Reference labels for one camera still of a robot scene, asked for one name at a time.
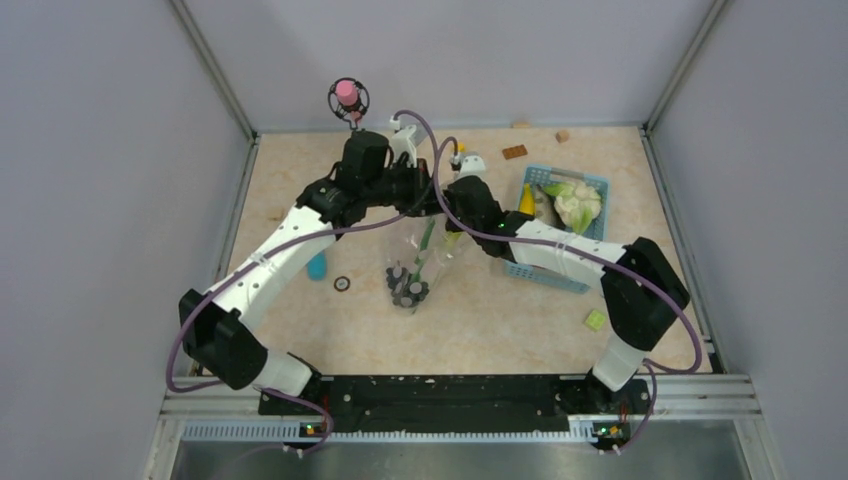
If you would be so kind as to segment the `black grape bunch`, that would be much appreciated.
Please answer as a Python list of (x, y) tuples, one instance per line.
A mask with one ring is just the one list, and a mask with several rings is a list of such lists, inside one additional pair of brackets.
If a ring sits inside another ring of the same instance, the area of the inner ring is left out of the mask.
[(407, 310), (417, 309), (430, 293), (430, 284), (399, 265), (385, 270), (386, 285), (394, 306)]

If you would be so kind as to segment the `yellow banana pepper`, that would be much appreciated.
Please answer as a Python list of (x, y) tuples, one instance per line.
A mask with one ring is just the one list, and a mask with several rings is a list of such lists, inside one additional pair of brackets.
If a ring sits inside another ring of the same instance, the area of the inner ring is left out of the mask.
[(525, 183), (522, 187), (518, 211), (529, 216), (535, 215), (536, 207), (533, 187), (529, 183)]

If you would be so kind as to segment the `grey toy fish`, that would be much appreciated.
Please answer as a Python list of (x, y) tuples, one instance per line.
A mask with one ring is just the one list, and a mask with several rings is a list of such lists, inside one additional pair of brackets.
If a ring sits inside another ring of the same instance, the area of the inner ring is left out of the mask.
[(554, 207), (553, 198), (540, 185), (534, 185), (532, 192), (535, 203), (535, 218), (548, 226), (563, 230), (565, 224)]

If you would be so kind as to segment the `white cauliflower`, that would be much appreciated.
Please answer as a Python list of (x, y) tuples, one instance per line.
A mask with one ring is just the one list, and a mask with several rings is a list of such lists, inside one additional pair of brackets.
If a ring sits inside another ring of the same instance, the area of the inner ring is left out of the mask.
[(582, 180), (551, 184), (543, 190), (553, 198), (562, 222), (576, 234), (584, 234), (601, 213), (602, 196)]

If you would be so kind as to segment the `clear zip top bag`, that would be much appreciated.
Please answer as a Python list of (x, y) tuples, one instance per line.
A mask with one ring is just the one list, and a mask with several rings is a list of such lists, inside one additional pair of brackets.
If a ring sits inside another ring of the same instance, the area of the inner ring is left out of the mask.
[(470, 243), (443, 213), (404, 218), (389, 227), (384, 280), (392, 305), (410, 315), (428, 300)]

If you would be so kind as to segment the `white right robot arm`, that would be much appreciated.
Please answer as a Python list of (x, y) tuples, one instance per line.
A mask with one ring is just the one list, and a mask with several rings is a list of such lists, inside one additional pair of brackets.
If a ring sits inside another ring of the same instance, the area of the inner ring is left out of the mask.
[(461, 173), (434, 189), (448, 224), (471, 235), (494, 258), (541, 267), (601, 292), (613, 332), (589, 371), (589, 404), (612, 412), (627, 397), (626, 383), (676, 322), (689, 326), (690, 295), (658, 245), (586, 238), (534, 216), (504, 210), (477, 174)]

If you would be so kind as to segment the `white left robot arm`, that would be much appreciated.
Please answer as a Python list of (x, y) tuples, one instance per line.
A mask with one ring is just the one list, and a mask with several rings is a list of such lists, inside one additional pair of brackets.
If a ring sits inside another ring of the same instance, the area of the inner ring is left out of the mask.
[(328, 175), (309, 184), (274, 232), (232, 273), (206, 292), (180, 300), (178, 345), (218, 382), (233, 390), (275, 389), (297, 413), (319, 404), (313, 369), (287, 353), (274, 353), (256, 337), (266, 311), (310, 260), (342, 236), (360, 231), (373, 207), (417, 216), (433, 191), (416, 146), (417, 125), (390, 137), (355, 130)]

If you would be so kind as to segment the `green chili pepper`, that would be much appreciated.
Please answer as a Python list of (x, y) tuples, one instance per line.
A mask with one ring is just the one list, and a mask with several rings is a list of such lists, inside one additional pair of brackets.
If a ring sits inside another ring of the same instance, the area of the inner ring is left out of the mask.
[(420, 244), (418, 246), (416, 257), (414, 259), (414, 265), (415, 265), (414, 274), (415, 275), (420, 274), (420, 271), (421, 271), (423, 265), (425, 264), (425, 261), (427, 260), (426, 250), (428, 249), (430, 238), (432, 236), (432, 232), (434, 230), (434, 227), (435, 227), (435, 218), (430, 217), (427, 220), (427, 223), (425, 225), (425, 229), (424, 229)]

